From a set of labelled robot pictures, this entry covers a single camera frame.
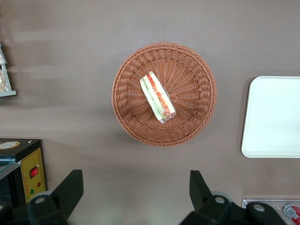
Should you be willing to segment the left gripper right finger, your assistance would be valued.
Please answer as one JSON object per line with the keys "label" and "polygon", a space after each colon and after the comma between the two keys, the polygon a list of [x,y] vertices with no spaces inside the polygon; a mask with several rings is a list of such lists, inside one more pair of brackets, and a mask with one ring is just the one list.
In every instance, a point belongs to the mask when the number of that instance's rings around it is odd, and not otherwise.
{"label": "left gripper right finger", "polygon": [[194,211],[182,225],[226,225],[231,202],[222,195],[213,195],[199,171],[190,172],[189,194]]}

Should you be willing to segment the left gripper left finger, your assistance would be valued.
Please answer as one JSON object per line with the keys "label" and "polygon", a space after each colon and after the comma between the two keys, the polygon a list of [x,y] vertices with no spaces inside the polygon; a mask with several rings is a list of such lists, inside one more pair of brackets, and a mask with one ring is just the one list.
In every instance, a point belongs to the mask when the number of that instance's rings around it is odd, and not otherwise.
{"label": "left gripper left finger", "polygon": [[52,192],[42,192],[27,204],[30,224],[68,225],[83,192],[83,172],[73,170]]}

